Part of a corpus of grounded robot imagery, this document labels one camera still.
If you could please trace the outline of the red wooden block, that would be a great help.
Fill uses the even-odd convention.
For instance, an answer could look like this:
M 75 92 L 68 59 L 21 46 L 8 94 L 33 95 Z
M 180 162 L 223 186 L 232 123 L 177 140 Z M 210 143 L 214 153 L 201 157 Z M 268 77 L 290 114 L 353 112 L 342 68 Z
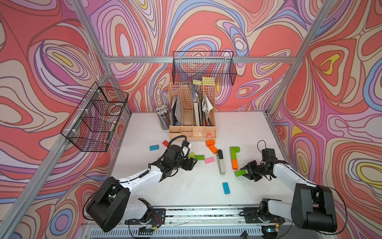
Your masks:
M 166 140 L 164 140 L 164 141 L 162 142 L 162 144 L 163 144 L 165 147 L 168 147 L 168 146 L 169 146 L 169 142 L 166 141 Z

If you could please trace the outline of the pink wooden block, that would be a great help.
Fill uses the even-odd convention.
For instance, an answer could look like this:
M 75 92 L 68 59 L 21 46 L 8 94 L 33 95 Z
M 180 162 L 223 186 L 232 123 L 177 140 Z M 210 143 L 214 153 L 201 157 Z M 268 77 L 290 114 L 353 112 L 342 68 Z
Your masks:
M 215 162 L 215 158 L 214 157 L 209 157 L 209 158 L 205 159 L 205 164 L 210 164 L 210 163 L 213 163 L 213 162 Z

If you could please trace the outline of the teal block front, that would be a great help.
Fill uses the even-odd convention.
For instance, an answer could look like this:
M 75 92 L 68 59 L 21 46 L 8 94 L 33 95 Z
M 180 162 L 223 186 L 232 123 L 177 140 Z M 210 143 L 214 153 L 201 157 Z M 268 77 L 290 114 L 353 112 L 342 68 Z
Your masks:
M 222 187 L 223 187 L 223 192 L 225 195 L 229 195 L 230 194 L 230 188 L 229 188 L 229 185 L 227 182 L 223 182 L 222 183 Z

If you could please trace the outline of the black white stapler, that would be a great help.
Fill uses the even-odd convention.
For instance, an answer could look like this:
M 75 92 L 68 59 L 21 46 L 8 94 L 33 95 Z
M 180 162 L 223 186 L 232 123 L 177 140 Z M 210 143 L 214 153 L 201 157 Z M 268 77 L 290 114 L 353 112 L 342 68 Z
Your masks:
M 224 157 L 221 149 L 217 151 L 216 159 L 220 175 L 225 175 Z

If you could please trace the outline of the green block long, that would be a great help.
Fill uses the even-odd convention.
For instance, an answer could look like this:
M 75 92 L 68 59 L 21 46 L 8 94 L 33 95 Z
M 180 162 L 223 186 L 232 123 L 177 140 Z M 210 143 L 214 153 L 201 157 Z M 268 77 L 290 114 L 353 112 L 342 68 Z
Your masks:
M 241 149 L 240 149 L 240 147 L 238 147 L 238 146 L 232 146 L 232 147 L 230 147 L 230 151 L 231 151 L 231 152 L 240 152 Z

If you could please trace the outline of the teal block near left wall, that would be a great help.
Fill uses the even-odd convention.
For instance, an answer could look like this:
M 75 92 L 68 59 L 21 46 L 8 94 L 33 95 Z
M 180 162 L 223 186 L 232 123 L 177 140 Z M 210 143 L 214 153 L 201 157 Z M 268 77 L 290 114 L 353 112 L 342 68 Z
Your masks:
M 150 148 L 150 151 L 155 151 L 155 150 L 159 150 L 160 146 L 156 144 L 156 145 L 151 145 L 149 148 Z

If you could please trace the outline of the light green block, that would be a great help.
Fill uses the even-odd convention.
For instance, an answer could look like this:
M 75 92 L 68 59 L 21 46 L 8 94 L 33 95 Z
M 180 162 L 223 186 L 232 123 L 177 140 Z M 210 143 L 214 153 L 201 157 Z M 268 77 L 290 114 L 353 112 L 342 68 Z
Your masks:
M 188 158 L 194 158 L 196 154 L 194 152 L 189 153 Z

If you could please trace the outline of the dark green block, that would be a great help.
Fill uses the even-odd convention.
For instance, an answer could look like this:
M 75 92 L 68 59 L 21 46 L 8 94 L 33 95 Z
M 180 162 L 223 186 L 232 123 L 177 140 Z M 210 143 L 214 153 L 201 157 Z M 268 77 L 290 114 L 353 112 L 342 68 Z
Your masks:
M 238 171 L 235 171 L 235 172 L 234 172 L 234 175 L 235 175 L 236 177 L 240 177 L 240 176 L 245 175 L 246 173 L 247 173 L 246 170 L 238 170 Z

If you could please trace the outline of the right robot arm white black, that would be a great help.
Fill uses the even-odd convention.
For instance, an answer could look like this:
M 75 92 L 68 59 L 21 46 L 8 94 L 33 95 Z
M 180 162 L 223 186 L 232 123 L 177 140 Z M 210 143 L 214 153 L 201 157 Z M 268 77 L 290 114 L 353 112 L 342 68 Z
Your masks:
M 254 182 L 281 180 L 293 192 L 292 202 L 264 198 L 257 209 L 244 212 L 266 223 L 283 218 L 300 229 L 335 233 L 338 225 L 332 190 L 303 178 L 286 161 L 277 159 L 274 149 L 265 148 L 261 154 L 260 163 L 251 161 L 242 167 L 243 176 Z

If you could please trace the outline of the clear cup of pencils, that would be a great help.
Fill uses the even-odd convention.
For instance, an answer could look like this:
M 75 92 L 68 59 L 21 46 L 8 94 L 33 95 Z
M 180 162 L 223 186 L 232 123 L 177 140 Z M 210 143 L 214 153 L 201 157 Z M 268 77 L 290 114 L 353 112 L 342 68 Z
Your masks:
M 170 110 L 166 105 L 159 106 L 156 110 L 157 116 L 159 118 L 160 127 L 163 130 L 168 130 L 170 128 L 171 118 Z

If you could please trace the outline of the orange block front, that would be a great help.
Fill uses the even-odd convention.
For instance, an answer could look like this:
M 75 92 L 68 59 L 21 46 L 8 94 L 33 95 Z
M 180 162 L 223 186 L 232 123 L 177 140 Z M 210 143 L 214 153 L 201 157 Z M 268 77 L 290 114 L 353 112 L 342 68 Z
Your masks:
M 233 170 L 238 170 L 238 161 L 237 161 L 237 159 L 232 159 L 231 160 L 231 164 L 232 164 L 232 169 Z

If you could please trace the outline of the orange block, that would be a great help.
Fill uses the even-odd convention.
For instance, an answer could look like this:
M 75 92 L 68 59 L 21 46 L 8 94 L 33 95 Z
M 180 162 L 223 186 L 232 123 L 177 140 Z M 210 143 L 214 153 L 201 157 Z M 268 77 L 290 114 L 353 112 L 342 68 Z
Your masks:
M 233 170 L 238 170 L 238 161 L 237 161 L 237 159 L 232 159 L 231 160 L 231 164 L 232 164 L 232 169 Z
M 218 149 L 217 149 L 214 145 L 210 145 L 210 146 L 209 146 L 209 150 L 210 150 L 213 154 L 217 154 L 217 153 L 218 153 Z
M 206 141 L 206 146 L 207 147 L 210 147 L 211 145 L 215 145 L 215 140 L 214 139 L 210 139 L 210 140 Z

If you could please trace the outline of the green block carried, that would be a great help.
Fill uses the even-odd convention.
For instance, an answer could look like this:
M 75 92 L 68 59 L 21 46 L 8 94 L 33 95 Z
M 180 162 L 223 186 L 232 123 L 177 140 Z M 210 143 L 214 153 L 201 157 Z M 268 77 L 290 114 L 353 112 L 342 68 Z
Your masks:
M 231 160 L 237 160 L 237 154 L 235 151 L 230 152 Z

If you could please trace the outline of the beige desk organizer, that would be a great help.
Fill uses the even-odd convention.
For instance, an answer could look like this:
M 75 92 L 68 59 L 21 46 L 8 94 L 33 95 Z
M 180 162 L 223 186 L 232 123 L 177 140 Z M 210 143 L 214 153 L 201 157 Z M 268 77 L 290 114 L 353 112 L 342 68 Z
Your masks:
M 169 137 L 189 141 L 216 139 L 215 86 L 169 84 L 171 123 Z

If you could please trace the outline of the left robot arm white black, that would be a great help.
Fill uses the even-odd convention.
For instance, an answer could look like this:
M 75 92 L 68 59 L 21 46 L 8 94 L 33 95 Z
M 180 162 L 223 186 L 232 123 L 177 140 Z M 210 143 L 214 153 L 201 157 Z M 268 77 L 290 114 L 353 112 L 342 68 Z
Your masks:
M 91 219 L 107 233 L 120 222 L 141 220 L 144 223 L 152 217 L 152 206 L 143 198 L 129 204 L 129 198 L 143 189 L 172 177 L 179 169 L 191 171 L 197 163 L 189 158 L 190 144 L 168 145 L 164 154 L 148 168 L 132 176 L 115 179 L 107 178 L 99 190 L 86 204 L 85 211 Z

